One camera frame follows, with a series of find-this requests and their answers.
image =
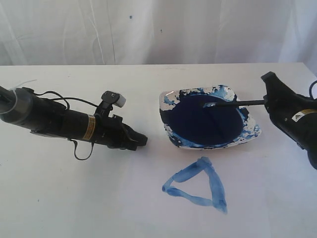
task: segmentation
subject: white table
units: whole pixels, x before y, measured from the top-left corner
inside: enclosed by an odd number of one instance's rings
[[[260,76],[268,71],[303,95],[315,80],[302,63],[0,67],[5,88],[37,79],[26,86],[96,104],[105,90],[120,92],[127,102],[113,113],[149,138],[135,152],[97,145],[81,162],[71,142],[0,121],[0,237],[316,237],[317,171],[306,152],[271,124],[263,106],[249,107],[260,137],[212,151],[175,147],[159,116],[158,97],[167,90],[226,84],[240,100],[261,99]],[[76,101],[71,107],[94,112]],[[78,153],[89,148],[82,142]],[[221,178],[227,215],[161,190],[201,156],[211,159]],[[175,186],[210,196],[203,173]]]

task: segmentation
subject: paint-smeared plate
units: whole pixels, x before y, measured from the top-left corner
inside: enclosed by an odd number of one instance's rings
[[[261,129],[245,107],[203,105],[238,100],[224,85],[169,91],[159,96],[159,112],[170,141],[177,147],[224,148],[256,138]]]

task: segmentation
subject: black cable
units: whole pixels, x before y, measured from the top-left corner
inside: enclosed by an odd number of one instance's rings
[[[316,80],[315,82],[313,82],[313,83],[310,85],[310,87],[309,87],[309,96],[310,96],[311,99],[314,99],[313,93],[312,93],[312,89],[313,89],[313,87],[314,87],[314,85],[315,85],[316,83],[317,83],[317,80]]]
[[[58,100],[64,100],[64,99],[67,99],[67,100],[77,100],[77,101],[80,101],[80,102],[83,102],[83,103],[87,103],[87,104],[89,104],[89,105],[91,105],[91,106],[98,107],[96,104],[93,104],[93,103],[91,103],[91,102],[88,102],[88,101],[86,101],[86,100],[84,100],[84,99],[80,99],[80,98],[66,97],[66,98],[53,98],[53,99],[51,99],[51,100],[52,100],[52,101],[58,101]]]
[[[33,94],[34,94],[35,96],[43,96],[43,95],[48,94],[48,93],[52,93],[52,94],[55,94],[55,95],[59,96],[59,97],[60,97],[60,100],[64,100],[64,101],[65,101],[65,103],[66,103],[66,105],[67,105],[67,109],[66,109],[66,110],[69,110],[69,109],[70,109],[70,104],[63,98],[62,95],[60,95],[60,94],[57,93],[57,92],[54,92],[54,91],[46,91],[45,93],[41,93],[41,94],[37,94],[37,93],[34,93],[34,92],[33,92]]]

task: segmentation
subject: white backdrop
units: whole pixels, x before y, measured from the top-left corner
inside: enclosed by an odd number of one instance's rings
[[[0,0],[0,64],[302,61],[316,0]]]

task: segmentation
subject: warning label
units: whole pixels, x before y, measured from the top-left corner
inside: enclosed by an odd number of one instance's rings
[[[315,110],[315,109],[302,110],[302,111],[296,113],[295,115],[293,115],[292,120],[295,121],[295,122],[298,122],[298,120],[300,118],[302,118],[303,116],[308,115],[310,113],[317,113],[317,110]]]

